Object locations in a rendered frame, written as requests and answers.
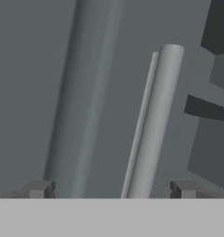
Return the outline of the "grey cabinet body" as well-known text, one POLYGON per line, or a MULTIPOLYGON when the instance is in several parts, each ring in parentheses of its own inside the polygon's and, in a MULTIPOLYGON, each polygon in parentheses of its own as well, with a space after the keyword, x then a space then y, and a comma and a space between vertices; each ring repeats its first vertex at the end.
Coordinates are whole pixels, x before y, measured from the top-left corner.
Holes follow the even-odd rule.
POLYGON ((224 0, 211 0, 184 117, 186 170, 224 196, 224 0))

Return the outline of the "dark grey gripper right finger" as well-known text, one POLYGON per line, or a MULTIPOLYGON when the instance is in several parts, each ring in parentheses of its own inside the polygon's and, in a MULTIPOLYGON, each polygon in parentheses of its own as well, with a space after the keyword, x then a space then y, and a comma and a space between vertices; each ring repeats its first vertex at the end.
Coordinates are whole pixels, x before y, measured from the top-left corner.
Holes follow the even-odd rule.
POLYGON ((199 187, 193 181, 172 181, 170 183, 171 198, 221 198, 220 193, 213 193, 199 187))

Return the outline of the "grey cabinet door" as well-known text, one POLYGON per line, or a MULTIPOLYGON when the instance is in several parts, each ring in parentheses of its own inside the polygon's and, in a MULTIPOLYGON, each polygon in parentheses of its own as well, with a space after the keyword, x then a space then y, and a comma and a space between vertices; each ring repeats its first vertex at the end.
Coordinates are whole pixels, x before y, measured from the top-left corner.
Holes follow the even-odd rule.
POLYGON ((0 0, 0 194, 122 191, 154 51, 185 50, 161 161, 174 156, 211 0, 0 0))

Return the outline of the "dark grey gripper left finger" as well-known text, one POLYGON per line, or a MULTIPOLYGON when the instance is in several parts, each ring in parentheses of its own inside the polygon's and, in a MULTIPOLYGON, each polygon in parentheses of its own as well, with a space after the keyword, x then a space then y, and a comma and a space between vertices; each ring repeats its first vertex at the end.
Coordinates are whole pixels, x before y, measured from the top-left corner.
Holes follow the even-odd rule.
POLYGON ((53 181, 31 181, 21 189, 9 193, 6 198, 55 198, 53 181))

